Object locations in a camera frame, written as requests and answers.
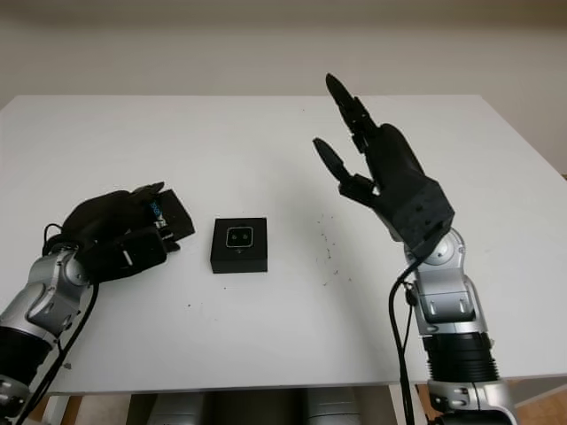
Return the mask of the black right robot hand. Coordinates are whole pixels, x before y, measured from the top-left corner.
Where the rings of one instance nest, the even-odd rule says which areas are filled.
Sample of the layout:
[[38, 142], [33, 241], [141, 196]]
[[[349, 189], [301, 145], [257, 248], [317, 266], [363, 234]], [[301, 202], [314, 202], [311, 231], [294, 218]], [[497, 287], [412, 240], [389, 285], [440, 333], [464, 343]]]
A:
[[341, 157], [323, 139], [313, 140], [323, 164], [338, 181], [339, 193], [374, 211], [396, 242], [410, 243], [422, 226], [411, 202], [425, 184], [422, 166], [404, 135], [391, 124], [378, 125], [362, 101], [333, 74], [325, 83], [351, 135], [365, 158], [370, 177], [350, 174]]

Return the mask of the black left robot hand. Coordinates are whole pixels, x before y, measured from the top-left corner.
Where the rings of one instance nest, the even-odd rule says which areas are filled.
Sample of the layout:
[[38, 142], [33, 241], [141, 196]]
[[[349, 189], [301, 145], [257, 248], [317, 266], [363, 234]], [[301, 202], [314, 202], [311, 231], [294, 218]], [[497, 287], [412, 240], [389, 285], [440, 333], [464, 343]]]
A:
[[142, 229], [155, 229], [167, 242], [195, 232], [176, 194], [164, 182], [133, 191], [116, 190], [79, 204], [64, 220], [60, 235], [87, 249]]

